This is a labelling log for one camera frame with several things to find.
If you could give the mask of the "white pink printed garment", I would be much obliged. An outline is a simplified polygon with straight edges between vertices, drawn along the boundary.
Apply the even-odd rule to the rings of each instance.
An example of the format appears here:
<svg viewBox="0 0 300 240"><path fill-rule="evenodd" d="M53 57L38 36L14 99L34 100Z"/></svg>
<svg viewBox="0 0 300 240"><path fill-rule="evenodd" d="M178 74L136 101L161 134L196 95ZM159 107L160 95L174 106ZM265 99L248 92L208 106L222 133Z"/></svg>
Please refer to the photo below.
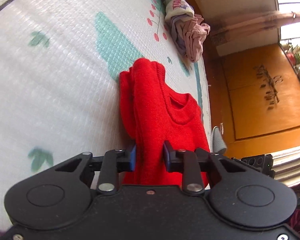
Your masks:
<svg viewBox="0 0 300 240"><path fill-rule="evenodd" d="M165 22L179 54L190 62L197 62L203 53L203 43L210 33L204 18L194 13L186 0L165 0Z"/></svg>

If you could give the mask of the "dinosaur print play mat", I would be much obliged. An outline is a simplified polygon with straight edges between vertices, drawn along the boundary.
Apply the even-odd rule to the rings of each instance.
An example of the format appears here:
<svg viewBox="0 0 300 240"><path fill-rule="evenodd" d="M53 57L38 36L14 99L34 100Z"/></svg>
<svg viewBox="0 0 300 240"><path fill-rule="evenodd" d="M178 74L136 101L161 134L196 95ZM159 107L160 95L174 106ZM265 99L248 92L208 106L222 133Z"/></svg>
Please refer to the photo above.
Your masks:
<svg viewBox="0 0 300 240"><path fill-rule="evenodd" d="M0 0L1 232L15 183L123 145L118 75L140 57L197 100L210 135L204 63L182 62L164 18L164 0Z"/></svg>

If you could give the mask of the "red knit sweater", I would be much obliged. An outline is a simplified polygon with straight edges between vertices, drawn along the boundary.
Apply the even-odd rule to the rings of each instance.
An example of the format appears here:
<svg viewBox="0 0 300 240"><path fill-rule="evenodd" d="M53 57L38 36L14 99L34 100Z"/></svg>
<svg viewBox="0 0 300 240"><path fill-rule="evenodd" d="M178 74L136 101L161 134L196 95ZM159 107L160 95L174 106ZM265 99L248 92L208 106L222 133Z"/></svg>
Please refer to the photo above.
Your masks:
<svg viewBox="0 0 300 240"><path fill-rule="evenodd" d="M162 64L145 58L120 73L120 113L129 137L136 142L135 171L128 185L181 185L182 175L166 171L162 148L209 151L202 111L191 94L180 94L165 82Z"/></svg>

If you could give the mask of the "brown curtain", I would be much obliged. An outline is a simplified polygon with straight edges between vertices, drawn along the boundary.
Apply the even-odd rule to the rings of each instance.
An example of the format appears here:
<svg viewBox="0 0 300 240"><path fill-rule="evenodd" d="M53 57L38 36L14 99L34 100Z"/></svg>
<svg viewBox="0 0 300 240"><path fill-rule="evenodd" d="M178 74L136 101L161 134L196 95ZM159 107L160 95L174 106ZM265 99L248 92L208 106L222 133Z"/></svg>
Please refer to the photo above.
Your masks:
<svg viewBox="0 0 300 240"><path fill-rule="evenodd" d="M300 22L300 12L255 12L218 20L211 24L210 35L224 44L264 30L278 29Z"/></svg>

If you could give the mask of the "wooden cabinet door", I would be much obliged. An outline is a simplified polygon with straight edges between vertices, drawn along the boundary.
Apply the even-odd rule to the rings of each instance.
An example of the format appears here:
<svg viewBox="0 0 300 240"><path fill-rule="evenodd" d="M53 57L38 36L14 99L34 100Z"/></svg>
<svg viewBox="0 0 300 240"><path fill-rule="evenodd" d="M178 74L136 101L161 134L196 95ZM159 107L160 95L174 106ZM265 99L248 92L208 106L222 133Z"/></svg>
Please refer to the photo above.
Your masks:
<svg viewBox="0 0 300 240"><path fill-rule="evenodd" d="M238 140L300 127L300 82L277 44L224 57Z"/></svg>

